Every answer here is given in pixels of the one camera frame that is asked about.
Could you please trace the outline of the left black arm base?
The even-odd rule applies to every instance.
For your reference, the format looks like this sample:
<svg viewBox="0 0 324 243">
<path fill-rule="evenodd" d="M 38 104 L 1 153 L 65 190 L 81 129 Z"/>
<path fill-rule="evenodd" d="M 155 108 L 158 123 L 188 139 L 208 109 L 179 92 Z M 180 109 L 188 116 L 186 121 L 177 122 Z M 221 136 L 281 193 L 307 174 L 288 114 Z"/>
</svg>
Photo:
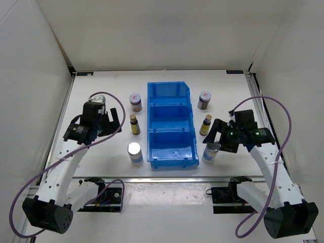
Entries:
<svg viewBox="0 0 324 243">
<path fill-rule="evenodd" d="M 120 213 L 124 202 L 122 197 L 124 188 L 125 186 L 121 182 L 114 182 L 105 190 L 100 199 L 95 203 L 84 206 L 79 212 Z"/>
</svg>

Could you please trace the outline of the white bead shaker jar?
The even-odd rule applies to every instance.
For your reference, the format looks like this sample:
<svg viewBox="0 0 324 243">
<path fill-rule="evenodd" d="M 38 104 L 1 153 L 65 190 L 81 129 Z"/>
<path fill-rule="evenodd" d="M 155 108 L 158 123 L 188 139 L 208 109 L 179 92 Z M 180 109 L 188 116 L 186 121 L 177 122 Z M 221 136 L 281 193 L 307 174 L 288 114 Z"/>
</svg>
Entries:
<svg viewBox="0 0 324 243">
<path fill-rule="evenodd" d="M 217 153 L 220 151 L 221 145 L 218 142 L 207 144 L 202 154 L 204 163 L 211 164 L 214 162 Z"/>
<path fill-rule="evenodd" d="M 130 143 L 127 147 L 127 152 L 133 164 L 140 165 L 143 163 L 143 154 L 139 143 Z"/>
</svg>

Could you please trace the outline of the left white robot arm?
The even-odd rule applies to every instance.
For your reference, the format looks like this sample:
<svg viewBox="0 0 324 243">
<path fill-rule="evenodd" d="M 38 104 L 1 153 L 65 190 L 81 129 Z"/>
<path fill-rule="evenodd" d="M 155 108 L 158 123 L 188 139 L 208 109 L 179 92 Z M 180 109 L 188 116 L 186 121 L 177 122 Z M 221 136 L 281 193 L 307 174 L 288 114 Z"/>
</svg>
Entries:
<svg viewBox="0 0 324 243">
<path fill-rule="evenodd" d="M 98 137 L 113 134 L 119 127 L 115 108 L 110 121 L 103 96 L 87 101 L 83 112 L 71 121 L 59 153 L 62 161 L 52 169 L 34 198 L 24 200 L 22 209 L 32 226 L 64 234 L 71 225 L 73 214 L 88 204 L 108 201 L 105 182 L 88 177 L 78 188 L 68 192 L 74 173 L 91 145 Z"/>
</svg>

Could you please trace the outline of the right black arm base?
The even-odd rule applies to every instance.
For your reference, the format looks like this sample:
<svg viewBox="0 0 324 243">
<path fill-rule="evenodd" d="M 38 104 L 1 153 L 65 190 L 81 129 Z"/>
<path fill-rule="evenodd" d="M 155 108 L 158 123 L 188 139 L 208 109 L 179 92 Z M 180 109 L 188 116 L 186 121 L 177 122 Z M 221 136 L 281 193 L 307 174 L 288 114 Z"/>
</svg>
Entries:
<svg viewBox="0 0 324 243">
<path fill-rule="evenodd" d="M 254 211 L 243 199 L 234 199 L 227 187 L 209 188 L 206 195 L 212 197 L 213 214 L 249 214 Z"/>
</svg>

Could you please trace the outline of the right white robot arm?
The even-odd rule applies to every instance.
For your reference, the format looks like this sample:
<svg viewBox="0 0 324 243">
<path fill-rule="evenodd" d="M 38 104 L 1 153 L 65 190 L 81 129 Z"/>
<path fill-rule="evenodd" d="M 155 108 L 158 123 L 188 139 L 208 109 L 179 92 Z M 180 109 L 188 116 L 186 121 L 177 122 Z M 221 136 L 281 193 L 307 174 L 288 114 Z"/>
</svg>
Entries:
<svg viewBox="0 0 324 243">
<path fill-rule="evenodd" d="M 244 146 L 257 163 L 268 187 L 265 193 L 248 176 L 230 179 L 228 186 L 213 188 L 220 203 L 249 204 L 259 213 L 268 234 L 283 238 L 309 233 L 318 215 L 314 202 L 307 202 L 279 159 L 275 139 L 268 128 L 258 127 L 252 110 L 232 111 L 229 122 L 215 119 L 203 143 L 215 152 L 237 153 Z"/>
</svg>

